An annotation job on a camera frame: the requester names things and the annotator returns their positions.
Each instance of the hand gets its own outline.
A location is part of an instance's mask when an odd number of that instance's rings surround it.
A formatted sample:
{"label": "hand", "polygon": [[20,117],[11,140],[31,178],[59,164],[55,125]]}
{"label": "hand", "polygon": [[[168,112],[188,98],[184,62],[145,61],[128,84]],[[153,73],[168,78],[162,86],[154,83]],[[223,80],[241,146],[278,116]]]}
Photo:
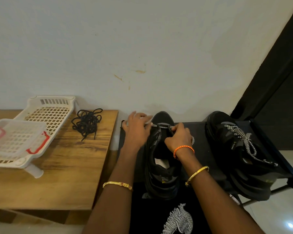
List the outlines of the hand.
{"label": "hand", "polygon": [[167,137],[165,139],[165,144],[172,153],[179,146],[182,146],[182,145],[192,146],[192,136],[191,136],[190,130],[188,128],[185,128],[183,123],[179,123],[175,125],[171,130],[175,131],[175,134],[173,137]]}
{"label": "hand", "polygon": [[124,147],[138,151],[145,144],[150,135],[152,123],[149,122],[145,128],[144,125],[151,118],[152,116],[147,116],[144,113],[136,114],[136,111],[134,111],[128,117],[128,126],[127,121],[123,121],[122,128],[126,133]]}

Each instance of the black shoe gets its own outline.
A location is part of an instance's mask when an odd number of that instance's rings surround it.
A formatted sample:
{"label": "black shoe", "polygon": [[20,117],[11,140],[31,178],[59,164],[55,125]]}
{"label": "black shoe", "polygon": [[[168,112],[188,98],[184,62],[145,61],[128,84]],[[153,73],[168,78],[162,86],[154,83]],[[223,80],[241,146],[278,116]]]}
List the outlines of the black shoe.
{"label": "black shoe", "polygon": [[144,151],[145,186],[150,197],[169,200],[177,195],[181,172],[181,162],[173,157],[164,143],[167,137],[173,136],[171,127],[174,121],[168,113],[159,112],[152,122]]}
{"label": "black shoe", "polygon": [[206,135],[220,169],[241,195],[249,199],[267,200],[270,187],[284,171],[271,158],[267,159],[250,133],[238,128],[235,120],[224,112],[213,112],[206,122]]}

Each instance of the white dragon print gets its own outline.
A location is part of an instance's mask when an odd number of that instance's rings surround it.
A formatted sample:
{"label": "white dragon print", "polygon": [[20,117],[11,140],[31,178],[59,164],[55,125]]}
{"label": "white dragon print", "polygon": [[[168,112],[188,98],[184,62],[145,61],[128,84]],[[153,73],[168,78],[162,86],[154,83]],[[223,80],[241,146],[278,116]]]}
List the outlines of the white dragon print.
{"label": "white dragon print", "polygon": [[170,212],[162,234],[173,234],[177,228],[180,233],[191,234],[193,219],[191,215],[183,209],[184,206],[185,204],[180,204],[178,205],[179,208],[174,208],[174,210]]}

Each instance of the bracelet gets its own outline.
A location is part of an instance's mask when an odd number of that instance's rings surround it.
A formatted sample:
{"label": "bracelet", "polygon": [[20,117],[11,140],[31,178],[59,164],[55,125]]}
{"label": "bracelet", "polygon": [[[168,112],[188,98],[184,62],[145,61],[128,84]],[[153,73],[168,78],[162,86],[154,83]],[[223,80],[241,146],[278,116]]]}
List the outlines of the bracelet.
{"label": "bracelet", "polygon": [[111,184],[111,185],[118,185],[118,186],[124,186],[124,187],[128,188],[130,191],[133,190],[133,187],[132,187],[132,186],[130,186],[130,185],[127,184],[127,183],[123,183],[123,182],[106,182],[106,183],[103,184],[103,188],[104,188],[106,185],[109,185],[109,184]]}
{"label": "bracelet", "polygon": [[181,149],[181,148],[185,148],[185,147],[186,147],[186,148],[190,148],[190,149],[192,149],[193,153],[195,153],[195,152],[194,152],[194,149],[193,149],[191,146],[189,146],[189,145],[182,145],[182,146],[179,146],[178,148],[175,149],[175,151],[174,151],[174,158],[178,159],[178,158],[176,157],[176,152],[177,152],[177,150],[178,150],[178,149]]}
{"label": "bracelet", "polygon": [[199,173],[200,173],[202,170],[204,170],[204,169],[207,169],[207,171],[209,171],[209,167],[208,167],[208,166],[204,166],[204,167],[202,167],[201,169],[198,169],[197,172],[194,173],[194,174],[188,179],[188,181],[185,183],[185,185],[188,186],[188,185],[189,185],[189,182],[191,181],[191,179],[192,179],[193,177],[195,177],[197,174],[199,174]]}

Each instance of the scratch mark on wall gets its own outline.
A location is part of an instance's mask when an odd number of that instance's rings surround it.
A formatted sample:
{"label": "scratch mark on wall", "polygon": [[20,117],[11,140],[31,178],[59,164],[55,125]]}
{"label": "scratch mark on wall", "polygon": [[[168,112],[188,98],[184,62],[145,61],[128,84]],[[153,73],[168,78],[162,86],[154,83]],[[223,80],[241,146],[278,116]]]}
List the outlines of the scratch mark on wall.
{"label": "scratch mark on wall", "polygon": [[120,79],[121,81],[123,81],[123,80],[122,80],[123,77],[122,77],[122,78],[119,78],[117,75],[114,75],[114,76],[115,76],[116,78]]}

